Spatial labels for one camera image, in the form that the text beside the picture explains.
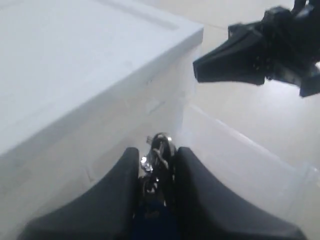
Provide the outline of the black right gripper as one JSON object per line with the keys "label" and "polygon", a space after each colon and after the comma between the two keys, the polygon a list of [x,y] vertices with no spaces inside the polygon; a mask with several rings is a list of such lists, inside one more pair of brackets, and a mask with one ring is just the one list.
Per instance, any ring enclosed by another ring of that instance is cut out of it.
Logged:
{"label": "black right gripper", "polygon": [[302,98],[320,92],[320,2],[296,0],[292,9],[265,11],[262,21],[229,25],[228,39],[193,62],[198,83],[265,83],[261,53],[269,44],[266,77],[299,88]]}

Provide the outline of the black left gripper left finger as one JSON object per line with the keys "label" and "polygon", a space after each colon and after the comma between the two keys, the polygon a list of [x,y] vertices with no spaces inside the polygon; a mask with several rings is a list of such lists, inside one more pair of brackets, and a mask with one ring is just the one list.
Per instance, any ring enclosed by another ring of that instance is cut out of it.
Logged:
{"label": "black left gripper left finger", "polygon": [[20,240],[129,240],[138,204],[139,150],[128,147],[114,167],[71,202],[27,223]]}

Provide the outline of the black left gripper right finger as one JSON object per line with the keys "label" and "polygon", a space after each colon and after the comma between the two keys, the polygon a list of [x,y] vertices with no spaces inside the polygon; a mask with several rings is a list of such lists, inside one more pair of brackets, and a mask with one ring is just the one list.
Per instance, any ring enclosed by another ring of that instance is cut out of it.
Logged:
{"label": "black left gripper right finger", "polygon": [[295,224],[272,215],[219,181],[188,147],[174,157],[176,215],[183,240],[305,240]]}

